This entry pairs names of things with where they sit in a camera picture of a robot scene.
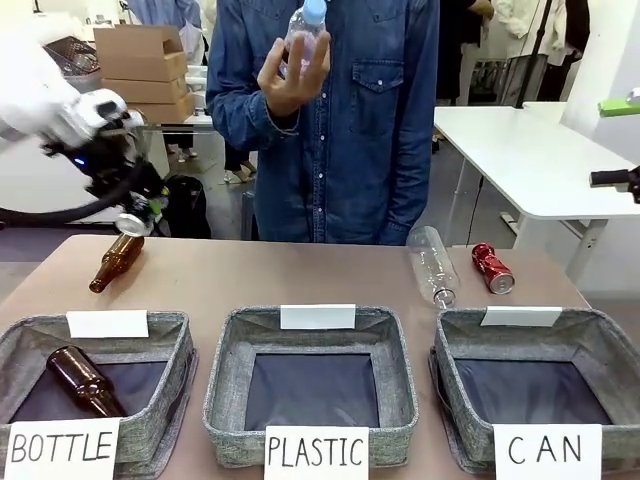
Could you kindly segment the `person's right hand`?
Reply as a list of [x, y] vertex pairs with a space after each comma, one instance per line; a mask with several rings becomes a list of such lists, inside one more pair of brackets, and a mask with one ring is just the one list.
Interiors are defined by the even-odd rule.
[[275, 39], [257, 77], [267, 107], [274, 116], [288, 117], [320, 93], [330, 71], [330, 40], [328, 32], [320, 33], [311, 61], [302, 71], [305, 44], [302, 35], [296, 35], [288, 50], [286, 75], [281, 78], [279, 66], [285, 53], [285, 41]]

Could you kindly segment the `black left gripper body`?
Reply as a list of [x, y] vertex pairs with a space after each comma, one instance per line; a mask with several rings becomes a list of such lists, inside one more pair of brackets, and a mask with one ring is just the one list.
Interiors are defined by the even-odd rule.
[[134, 171], [138, 175], [131, 181], [131, 192], [150, 199], [160, 196], [165, 188], [164, 180], [148, 161], [146, 143], [138, 130], [101, 135], [85, 146], [85, 154], [86, 175], [90, 178], [86, 190], [96, 198], [113, 191]]

